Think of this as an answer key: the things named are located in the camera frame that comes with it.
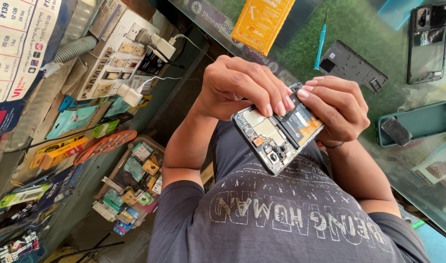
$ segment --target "hand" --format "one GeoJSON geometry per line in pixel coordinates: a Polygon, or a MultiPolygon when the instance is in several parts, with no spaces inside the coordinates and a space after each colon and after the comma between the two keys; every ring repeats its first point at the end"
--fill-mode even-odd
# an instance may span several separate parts
{"type": "Polygon", "coordinates": [[[235,112],[252,104],[267,117],[273,112],[285,115],[295,106],[289,94],[291,90],[266,66],[223,55],[205,69],[202,91],[195,103],[204,116],[228,121],[235,112]]]}
{"type": "Polygon", "coordinates": [[[326,146],[354,141],[370,124],[368,106],[354,81],[315,77],[296,95],[325,123],[317,138],[326,146]]]}

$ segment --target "man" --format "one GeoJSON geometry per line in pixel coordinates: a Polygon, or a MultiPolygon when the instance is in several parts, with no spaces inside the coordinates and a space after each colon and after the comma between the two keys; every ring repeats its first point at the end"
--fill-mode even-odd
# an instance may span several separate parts
{"type": "Polygon", "coordinates": [[[335,182],[313,142],[278,176],[267,174],[229,119],[252,104],[265,116],[284,115],[294,107],[290,93],[267,67],[238,57],[206,68],[166,147],[148,262],[429,262],[387,178],[356,140],[369,120],[355,82],[315,77],[297,92],[325,122],[317,138],[335,182]],[[210,140],[216,184],[204,194],[210,140]]]}

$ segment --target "blue screwdriver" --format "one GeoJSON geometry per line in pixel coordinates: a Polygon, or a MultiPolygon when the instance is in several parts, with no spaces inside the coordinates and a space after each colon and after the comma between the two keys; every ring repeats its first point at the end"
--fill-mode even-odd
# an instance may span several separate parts
{"type": "Polygon", "coordinates": [[[322,52],[322,46],[324,45],[324,39],[325,39],[325,29],[326,29],[325,24],[327,22],[327,12],[325,12],[324,26],[322,27],[322,31],[320,31],[319,50],[317,50],[317,57],[316,57],[316,62],[314,62],[314,69],[319,69],[320,53],[322,52]]]}

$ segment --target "recharge plan poster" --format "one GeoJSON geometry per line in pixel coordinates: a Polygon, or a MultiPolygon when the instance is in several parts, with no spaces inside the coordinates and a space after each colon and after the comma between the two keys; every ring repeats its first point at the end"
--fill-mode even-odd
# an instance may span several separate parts
{"type": "Polygon", "coordinates": [[[42,77],[61,1],[0,0],[0,137],[16,126],[42,77]]]}

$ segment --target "black bracelet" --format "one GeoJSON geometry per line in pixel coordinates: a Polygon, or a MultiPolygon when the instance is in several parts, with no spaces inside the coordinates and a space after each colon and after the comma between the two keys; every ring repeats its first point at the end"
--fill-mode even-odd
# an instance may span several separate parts
{"type": "Polygon", "coordinates": [[[334,149],[334,150],[337,150],[338,148],[340,148],[340,146],[342,146],[344,143],[345,143],[345,142],[342,142],[342,143],[340,143],[340,144],[337,145],[337,146],[329,147],[329,146],[326,146],[326,145],[322,142],[322,144],[323,144],[325,147],[327,147],[327,148],[331,148],[331,149],[334,149]]]}

